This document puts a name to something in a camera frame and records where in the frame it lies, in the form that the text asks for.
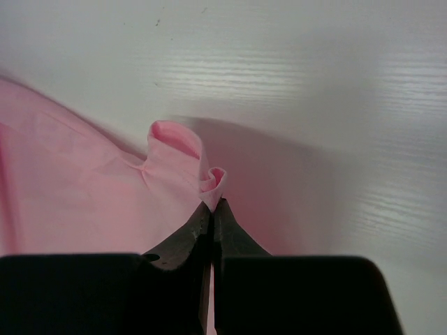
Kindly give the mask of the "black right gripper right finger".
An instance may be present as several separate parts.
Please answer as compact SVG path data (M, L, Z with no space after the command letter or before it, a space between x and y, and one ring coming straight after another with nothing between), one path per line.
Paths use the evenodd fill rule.
M218 334L401 334L380 269L357 256L273 256L237 223L214 219Z

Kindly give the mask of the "pink t shirt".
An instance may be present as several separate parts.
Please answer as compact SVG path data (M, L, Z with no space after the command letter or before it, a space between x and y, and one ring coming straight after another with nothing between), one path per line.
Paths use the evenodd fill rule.
M154 122L146 156L130 154L58 103L1 82L1 259L144 254L201 204L211 214L227 175L201 139Z

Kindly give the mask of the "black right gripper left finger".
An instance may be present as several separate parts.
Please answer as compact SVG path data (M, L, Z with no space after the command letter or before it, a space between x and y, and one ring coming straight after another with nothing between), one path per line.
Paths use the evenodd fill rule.
M1 259L2 334L204 334L212 215L189 220L144 254Z

